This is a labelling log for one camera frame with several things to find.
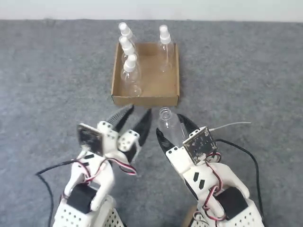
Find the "white spray cap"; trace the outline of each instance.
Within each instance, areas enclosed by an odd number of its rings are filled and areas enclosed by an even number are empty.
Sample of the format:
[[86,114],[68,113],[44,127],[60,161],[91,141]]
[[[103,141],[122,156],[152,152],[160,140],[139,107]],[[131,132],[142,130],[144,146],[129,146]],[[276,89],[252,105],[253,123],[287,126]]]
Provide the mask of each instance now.
[[169,44],[171,42],[169,30],[166,25],[160,26],[160,41],[163,44]]
[[127,24],[125,22],[121,22],[119,24],[119,29],[120,29],[120,32],[121,32],[122,36],[125,36],[128,39],[132,38],[133,33],[132,33],[131,29],[127,26]]
[[120,36],[119,42],[121,44],[122,50],[126,55],[130,55],[134,53],[134,46],[125,36]]
[[136,67],[137,56],[135,54],[131,54],[126,59],[123,69],[126,72],[133,72]]

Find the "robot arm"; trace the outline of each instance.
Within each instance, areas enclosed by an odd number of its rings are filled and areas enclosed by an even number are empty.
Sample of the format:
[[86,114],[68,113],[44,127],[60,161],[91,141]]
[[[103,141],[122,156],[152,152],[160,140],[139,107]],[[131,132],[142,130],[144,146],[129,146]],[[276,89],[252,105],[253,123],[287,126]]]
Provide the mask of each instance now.
[[[108,195],[115,184],[112,163],[119,164],[127,174],[136,174],[130,163],[145,143],[152,122],[151,110],[148,110],[131,130],[120,136],[133,110],[133,105],[120,109],[99,122],[96,129],[85,124],[78,126],[82,151],[72,164],[71,178],[56,212],[54,227],[102,227],[108,221],[124,226],[116,212],[115,200]],[[99,187],[91,186],[92,182]]]
[[[199,128],[183,115],[178,117],[189,134],[182,147],[172,144],[159,129],[156,134],[165,156],[196,198],[200,220],[210,227],[245,223],[263,227],[261,216],[249,199],[248,188],[227,165],[213,162],[217,145],[209,129]],[[199,225],[193,219],[191,226]]]

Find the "plastic bottle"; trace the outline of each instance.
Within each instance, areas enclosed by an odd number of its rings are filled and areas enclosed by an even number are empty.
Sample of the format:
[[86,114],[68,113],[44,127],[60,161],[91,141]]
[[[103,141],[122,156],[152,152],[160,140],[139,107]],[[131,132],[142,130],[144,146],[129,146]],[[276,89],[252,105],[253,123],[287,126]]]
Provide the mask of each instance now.
[[141,73],[137,67],[137,56],[130,54],[126,59],[123,69],[121,70],[121,79],[126,91],[130,97],[140,96],[141,90]]
[[158,127],[163,135],[179,148],[183,145],[182,142],[187,139],[178,116],[168,107],[160,109]]
[[165,72],[172,68],[175,46],[166,25],[160,26],[159,65],[160,71]]
[[122,64],[125,63],[127,57],[130,54],[135,54],[136,56],[138,56],[134,46],[131,44],[131,42],[125,36],[120,36],[119,43],[123,50],[122,57],[121,57]]
[[133,34],[131,29],[127,26],[127,24],[125,22],[121,22],[119,24],[119,29],[120,29],[121,35],[126,37],[132,43],[134,48],[136,48],[137,38]]

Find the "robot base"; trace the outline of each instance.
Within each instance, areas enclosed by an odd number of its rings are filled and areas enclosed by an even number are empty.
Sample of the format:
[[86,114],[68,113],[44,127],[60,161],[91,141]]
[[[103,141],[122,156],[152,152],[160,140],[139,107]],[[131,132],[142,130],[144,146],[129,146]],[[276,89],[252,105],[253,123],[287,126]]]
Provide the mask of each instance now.
[[[240,214],[232,218],[231,220],[224,220],[217,223],[218,227],[264,227],[261,216],[257,210],[255,203],[247,199],[248,207]],[[187,218],[184,221],[182,227],[215,227],[215,222],[203,215],[197,214],[196,221],[193,219],[193,213],[196,211],[196,207],[192,207],[187,214]]]
[[125,227],[115,206],[114,198],[107,196],[98,211],[83,214],[62,199],[53,227]]

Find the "brown cardboard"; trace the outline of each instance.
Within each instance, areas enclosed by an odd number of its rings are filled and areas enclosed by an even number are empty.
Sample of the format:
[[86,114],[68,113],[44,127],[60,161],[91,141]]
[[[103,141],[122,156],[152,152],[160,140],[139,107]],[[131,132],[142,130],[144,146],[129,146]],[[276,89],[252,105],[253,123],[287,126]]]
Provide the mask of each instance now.
[[191,226],[191,221],[193,219],[193,214],[197,210],[197,206],[192,206],[186,214],[186,217],[181,225],[181,227],[189,227]]
[[120,76],[123,67],[122,49],[117,44],[111,91],[114,103],[144,106],[177,105],[180,96],[178,46],[175,44],[175,62],[172,70],[164,73],[160,72],[158,67],[157,44],[139,43],[136,47],[142,72],[142,94],[140,97],[125,96]]

